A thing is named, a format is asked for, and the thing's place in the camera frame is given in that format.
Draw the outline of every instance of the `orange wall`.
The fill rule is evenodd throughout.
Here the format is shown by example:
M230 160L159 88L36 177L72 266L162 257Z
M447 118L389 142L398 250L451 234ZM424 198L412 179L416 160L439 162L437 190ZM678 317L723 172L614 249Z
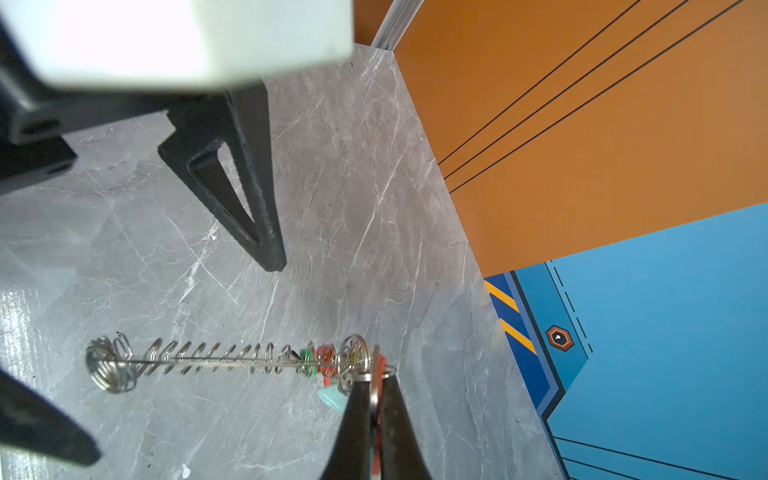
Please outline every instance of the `orange wall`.
M396 57L485 276L768 201L768 3L483 3Z
M355 43L371 45L392 0L355 0Z

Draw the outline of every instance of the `yellow stripe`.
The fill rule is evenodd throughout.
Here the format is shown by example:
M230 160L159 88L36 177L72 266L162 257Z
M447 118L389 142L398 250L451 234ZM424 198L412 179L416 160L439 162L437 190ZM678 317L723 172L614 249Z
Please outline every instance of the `yellow stripe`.
M505 331L506 333L509 333L510 335L512 335L512 336L515 338L515 340L517 340L518 342L520 342L520 344L522 344L522 345L523 345L525 348L527 348L527 349L531 350L531 352L532 352L534 355L536 355L536 349L533 347L533 342L532 342L531 340L529 340L529 339L528 339L528 338L527 338L525 335L523 335L522 333L520 333L519 331L517 331L517 330L516 330L516 329L515 329L515 328L514 328L512 325L510 325L509 323L506 323L506 322L505 322L504 320L502 320L502 319L498 319L498 320L499 320L499 321L502 323L502 328L504 329L504 331Z
M485 281L485 286L488 287L488 291L491 292L491 295L512 307L515 312L520 313L520 310L518 310L518 304L515 302L515 299L496 288L493 283L488 282L487 280Z

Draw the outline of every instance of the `gray marble surface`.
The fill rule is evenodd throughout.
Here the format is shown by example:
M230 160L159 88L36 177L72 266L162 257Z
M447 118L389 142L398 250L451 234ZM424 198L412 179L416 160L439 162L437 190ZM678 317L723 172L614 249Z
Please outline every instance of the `gray marble surface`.
M560 478L391 52L267 86L282 273L164 166L162 114L70 135L70 174L0 197L0 362L104 453L81 468L3 449L3 478L319 476L340 414L318 379L203 371L113 396L83 355L118 330L140 352L361 333L399 367L434 478Z

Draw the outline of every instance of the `spring coil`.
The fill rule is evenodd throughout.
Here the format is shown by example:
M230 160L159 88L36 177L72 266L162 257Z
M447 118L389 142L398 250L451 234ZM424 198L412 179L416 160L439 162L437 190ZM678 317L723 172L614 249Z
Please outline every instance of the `spring coil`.
M260 343L255 346L246 345L234 356L237 345L232 345L221 357L214 357L221 347L221 342L216 342L205 356L205 342L198 345L191 356L187 354L192 342L186 342L176 350L178 345L179 342L174 340L161 349L163 340L158 338L142 357L137 357L123 333L118 333L112 341L102 336L91 341L86 348L85 365L94 382L109 393L130 392L136 388L139 376L149 376L161 367L164 367L164 375L176 366L180 367L181 375L186 375L193 367L197 373L205 366L212 366L212 372L223 366L226 366L227 371L246 366L250 368L251 374L258 369L265 373L281 373L285 368L295 368L297 373L310 377L320 372L326 378L337 378L339 390L349 394L354 374L368 371L371 363L368 345L360 335L351 335L344 339L342 348L338 351L333 345L315 349L314 343L310 342L300 353L296 353L290 345L285 345L276 359L272 343L267 343L263 350Z

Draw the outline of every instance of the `black plastic bracket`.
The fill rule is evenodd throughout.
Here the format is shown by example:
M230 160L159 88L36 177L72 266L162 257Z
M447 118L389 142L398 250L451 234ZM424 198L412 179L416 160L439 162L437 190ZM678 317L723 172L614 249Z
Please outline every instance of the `black plastic bracket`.
M264 85L206 96L171 108L167 116L176 131L157 149L160 157L262 268L282 270L286 254L275 204ZM217 152L225 143L253 218L219 162Z

